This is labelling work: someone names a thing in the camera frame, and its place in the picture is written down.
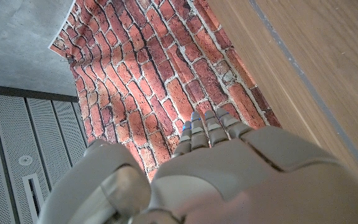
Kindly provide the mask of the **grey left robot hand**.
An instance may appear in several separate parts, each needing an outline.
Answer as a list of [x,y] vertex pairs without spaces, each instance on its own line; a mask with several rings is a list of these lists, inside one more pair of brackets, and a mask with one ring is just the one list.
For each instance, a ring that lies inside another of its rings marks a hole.
[[358,223],[358,177],[332,154],[224,109],[193,113],[148,180],[122,144],[93,141],[40,223]]

